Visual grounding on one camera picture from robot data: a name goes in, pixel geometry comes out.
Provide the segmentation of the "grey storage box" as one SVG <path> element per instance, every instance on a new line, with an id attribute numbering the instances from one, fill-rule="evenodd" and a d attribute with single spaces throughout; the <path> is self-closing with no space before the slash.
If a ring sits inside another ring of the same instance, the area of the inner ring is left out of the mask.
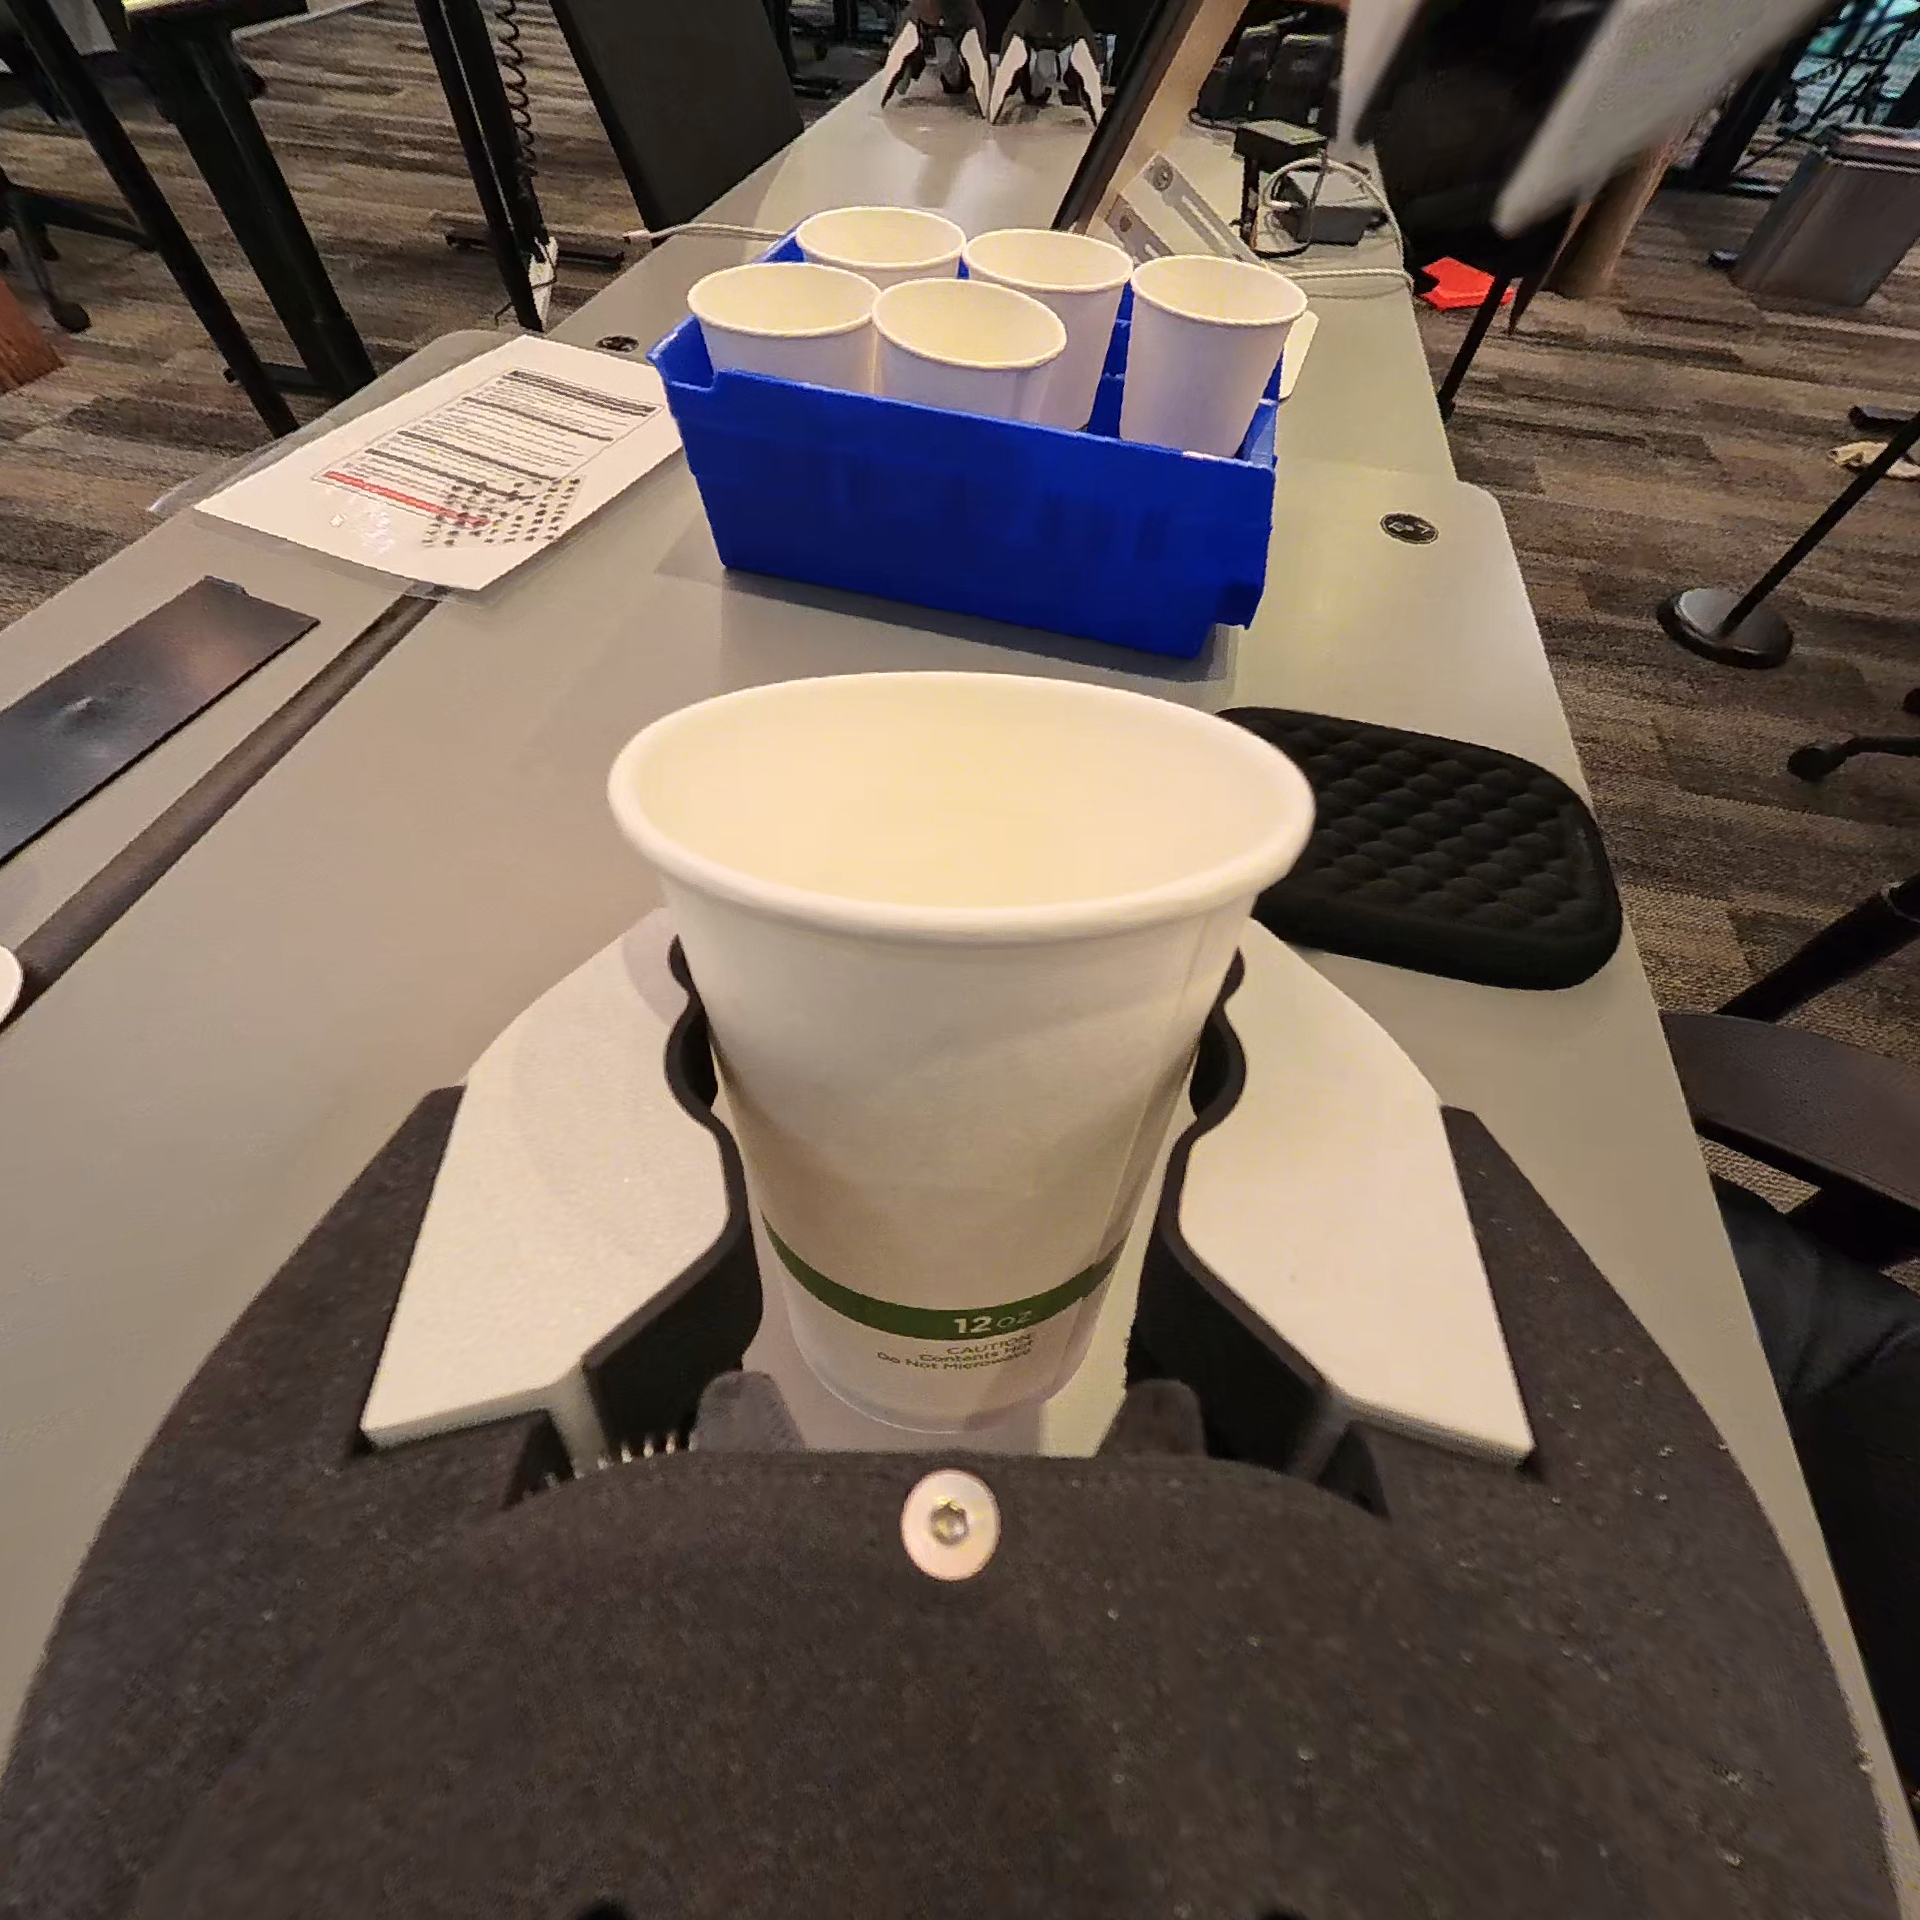
<path id="1" fill-rule="evenodd" d="M 1916 128 L 1823 131 L 1730 280 L 1753 297 L 1862 306 L 1916 247 Z"/>

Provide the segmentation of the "tan jacket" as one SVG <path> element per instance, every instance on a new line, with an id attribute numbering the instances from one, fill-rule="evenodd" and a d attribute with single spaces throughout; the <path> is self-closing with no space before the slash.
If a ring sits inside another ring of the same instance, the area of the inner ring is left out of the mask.
<path id="1" fill-rule="evenodd" d="M 1682 124 L 1669 142 L 1642 152 L 1609 178 L 1596 199 L 1582 208 L 1545 279 L 1545 290 L 1569 300 L 1596 300 L 1609 290 L 1637 225 L 1687 136 L 1687 124 Z"/>

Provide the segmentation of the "grey power adapter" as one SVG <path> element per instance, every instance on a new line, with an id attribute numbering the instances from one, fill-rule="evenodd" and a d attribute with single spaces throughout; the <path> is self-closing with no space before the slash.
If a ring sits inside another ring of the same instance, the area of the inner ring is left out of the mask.
<path id="1" fill-rule="evenodd" d="M 1390 225 L 1377 183 L 1328 156 L 1328 142 L 1290 120 L 1233 128 L 1241 159 L 1239 243 L 1254 259 L 1348 247 Z"/>

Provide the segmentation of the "black round-base floor stand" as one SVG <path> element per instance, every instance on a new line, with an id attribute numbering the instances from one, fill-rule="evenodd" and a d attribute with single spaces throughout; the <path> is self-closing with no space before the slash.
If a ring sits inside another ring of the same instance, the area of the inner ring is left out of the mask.
<path id="1" fill-rule="evenodd" d="M 1864 410 L 1856 410 L 1852 420 L 1859 429 L 1885 429 L 1878 450 L 1864 463 L 1847 467 L 1847 488 L 1746 588 L 1737 593 L 1730 588 L 1685 588 L 1669 593 L 1655 617 L 1673 645 L 1730 669 L 1776 669 L 1791 660 L 1793 626 L 1786 615 L 1774 611 L 1774 593 L 1916 449 L 1916 412 L 1896 420 L 1868 420 Z"/>

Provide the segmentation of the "printed sheet in plastic sleeve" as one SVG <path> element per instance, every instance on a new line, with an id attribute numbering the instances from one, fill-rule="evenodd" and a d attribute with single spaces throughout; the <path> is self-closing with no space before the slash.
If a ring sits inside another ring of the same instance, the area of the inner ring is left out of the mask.
<path id="1" fill-rule="evenodd" d="M 522 332 L 197 511 L 394 583 L 478 593 L 681 450 L 653 367 Z"/>

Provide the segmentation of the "black quilted wrist pad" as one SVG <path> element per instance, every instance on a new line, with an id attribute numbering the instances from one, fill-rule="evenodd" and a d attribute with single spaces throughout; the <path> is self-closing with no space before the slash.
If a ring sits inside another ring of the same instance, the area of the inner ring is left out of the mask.
<path id="1" fill-rule="evenodd" d="M 1570 989 L 1623 936 L 1584 796 L 1487 744 L 1299 709 L 1225 709 L 1309 782 L 1317 825 L 1254 919 L 1324 955 L 1493 989 Z"/>

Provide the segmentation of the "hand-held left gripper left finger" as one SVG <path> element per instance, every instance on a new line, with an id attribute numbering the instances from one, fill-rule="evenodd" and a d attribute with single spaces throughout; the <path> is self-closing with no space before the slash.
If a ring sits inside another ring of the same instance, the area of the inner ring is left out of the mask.
<path id="1" fill-rule="evenodd" d="M 673 1446 L 750 1345 L 702 1013 L 653 912 L 472 1064 L 362 1409 L 371 1446 L 540 1414 Z"/>

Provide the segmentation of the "black framed board stand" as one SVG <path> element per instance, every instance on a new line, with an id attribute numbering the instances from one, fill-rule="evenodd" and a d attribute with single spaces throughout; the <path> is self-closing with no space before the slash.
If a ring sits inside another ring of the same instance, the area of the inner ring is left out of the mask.
<path id="1" fill-rule="evenodd" d="M 257 120 L 265 81 L 242 41 L 341 13 L 341 5 L 5 5 L 5 98 L 24 94 L 74 131 L 115 199 L 93 204 L 5 178 L 5 264 L 24 268 L 47 317 L 85 332 L 93 313 L 55 289 L 55 236 L 130 246 L 158 259 L 202 327 L 224 380 L 273 437 L 301 426 L 293 402 L 344 402 L 371 377 L 349 311 Z M 128 79 L 176 133 L 187 164 L 257 285 L 292 362 L 265 355 L 230 279 L 187 225 L 107 91 Z"/>
<path id="2" fill-rule="evenodd" d="M 478 215 L 443 215 L 455 253 L 492 262 L 501 321 L 527 332 L 554 324 L 565 268 L 615 276 L 619 232 L 553 225 L 541 206 L 540 79 L 583 81 L 553 5 L 413 5 L 462 143 Z"/>

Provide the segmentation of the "black high-back chair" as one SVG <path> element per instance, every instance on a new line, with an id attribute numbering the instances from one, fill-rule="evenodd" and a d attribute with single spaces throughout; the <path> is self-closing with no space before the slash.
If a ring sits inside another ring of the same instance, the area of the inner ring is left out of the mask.
<path id="1" fill-rule="evenodd" d="M 641 225 L 685 225 L 804 133 L 761 5 L 553 5 Z"/>

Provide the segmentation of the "white paper cup green stripe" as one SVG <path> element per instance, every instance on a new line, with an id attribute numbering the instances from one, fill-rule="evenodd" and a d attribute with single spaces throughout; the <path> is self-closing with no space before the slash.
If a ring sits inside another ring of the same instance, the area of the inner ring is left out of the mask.
<path id="1" fill-rule="evenodd" d="M 878 289 L 810 262 L 756 262 L 706 276 L 685 306 L 716 373 L 874 396 Z"/>
<path id="2" fill-rule="evenodd" d="M 961 279 L 968 236 L 948 215 L 916 206 L 832 206 L 804 220 L 794 243 L 806 264 L 890 290 Z"/>
<path id="3" fill-rule="evenodd" d="M 874 300 L 878 398 L 1040 420 L 1064 350 L 1056 311 L 993 280 L 903 280 Z"/>
<path id="4" fill-rule="evenodd" d="M 906 669 L 677 709 L 609 796 L 812 1374 L 916 1434 L 1046 1404 L 1309 846 L 1299 764 L 1120 686 Z"/>
<path id="5" fill-rule="evenodd" d="M 1069 348 L 1048 369 L 1040 420 L 1088 429 L 1133 259 L 1070 230 L 993 230 L 968 240 L 962 268 L 1043 300 L 1064 324 Z"/>
<path id="6" fill-rule="evenodd" d="M 1306 290 L 1261 262 L 1166 256 L 1129 294 L 1120 440 L 1239 459 Z"/>

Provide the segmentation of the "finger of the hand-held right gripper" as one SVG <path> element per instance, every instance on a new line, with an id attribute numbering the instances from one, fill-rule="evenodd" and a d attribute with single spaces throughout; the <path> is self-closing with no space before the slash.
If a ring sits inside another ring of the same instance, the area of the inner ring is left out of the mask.
<path id="1" fill-rule="evenodd" d="M 1439 5 L 1347 5 L 1339 66 L 1339 142 L 1347 147 L 1408 142 L 1433 115 L 1433 35 L 1439 26 Z"/>
<path id="2" fill-rule="evenodd" d="M 1499 189 L 1518 236 L 1589 199 L 1626 159 L 1693 128 L 1703 108 L 1818 26 L 1827 5 L 1608 5 Z"/>

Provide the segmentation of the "person's black clothed torso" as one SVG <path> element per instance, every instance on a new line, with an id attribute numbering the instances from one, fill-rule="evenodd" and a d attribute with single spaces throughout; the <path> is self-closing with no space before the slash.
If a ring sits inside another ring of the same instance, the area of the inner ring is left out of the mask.
<path id="1" fill-rule="evenodd" d="M 1916 1294 L 1711 1177 L 1885 1735 L 1916 1801 Z"/>

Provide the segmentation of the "black desk strip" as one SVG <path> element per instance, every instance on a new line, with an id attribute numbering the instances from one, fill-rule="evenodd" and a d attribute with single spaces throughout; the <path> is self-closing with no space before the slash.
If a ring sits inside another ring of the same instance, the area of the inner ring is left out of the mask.
<path id="1" fill-rule="evenodd" d="M 202 577 L 5 709 L 5 860 L 321 626 Z"/>

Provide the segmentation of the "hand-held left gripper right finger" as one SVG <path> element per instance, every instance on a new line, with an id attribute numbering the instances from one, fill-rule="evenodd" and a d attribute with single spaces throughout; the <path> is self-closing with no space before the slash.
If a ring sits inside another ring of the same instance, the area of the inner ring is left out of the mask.
<path id="1" fill-rule="evenodd" d="M 1261 924 L 1222 1013 L 1241 1083 L 1190 1145 L 1171 1226 L 1306 1366 L 1306 1460 L 1372 1425 L 1523 1465 L 1535 1436 L 1427 1076 Z"/>

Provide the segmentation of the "blue plastic bin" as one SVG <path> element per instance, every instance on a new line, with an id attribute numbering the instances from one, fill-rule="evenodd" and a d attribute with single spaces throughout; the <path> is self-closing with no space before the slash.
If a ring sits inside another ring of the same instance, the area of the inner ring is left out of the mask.
<path id="1" fill-rule="evenodd" d="M 764 577 L 1194 660 L 1261 611 L 1285 362 L 1239 459 L 1120 440 L 1120 297 L 1082 432 L 716 373 L 698 321 L 661 373 L 718 563 Z"/>

